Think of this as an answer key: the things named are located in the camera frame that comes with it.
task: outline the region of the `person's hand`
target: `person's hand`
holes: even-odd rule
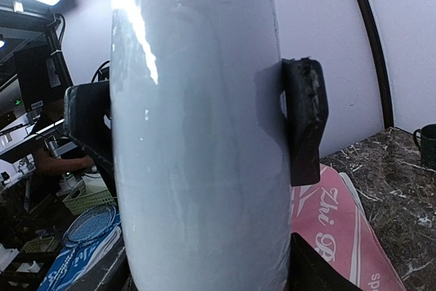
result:
[[[83,168],[91,168],[95,165],[94,161],[89,156],[84,156],[82,158],[82,163],[83,163]]]

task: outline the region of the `dark mug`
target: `dark mug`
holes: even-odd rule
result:
[[[436,124],[417,129],[414,141],[421,152],[421,165],[436,170]]]

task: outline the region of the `pink bag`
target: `pink bag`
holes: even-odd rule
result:
[[[293,187],[291,201],[292,232],[344,278],[364,291],[406,290],[336,170],[322,165],[321,181]]]

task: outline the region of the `marble countertop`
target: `marble countertop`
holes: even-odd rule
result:
[[[436,290],[436,171],[420,166],[412,135],[387,129],[321,160],[345,172],[408,290]]]

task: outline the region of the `white cylindrical object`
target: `white cylindrical object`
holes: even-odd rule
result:
[[[32,262],[32,265],[27,269],[30,273],[38,273],[40,271],[41,267],[38,265],[36,261]]]
[[[282,291],[290,167],[273,0],[113,0],[116,188],[139,290]]]

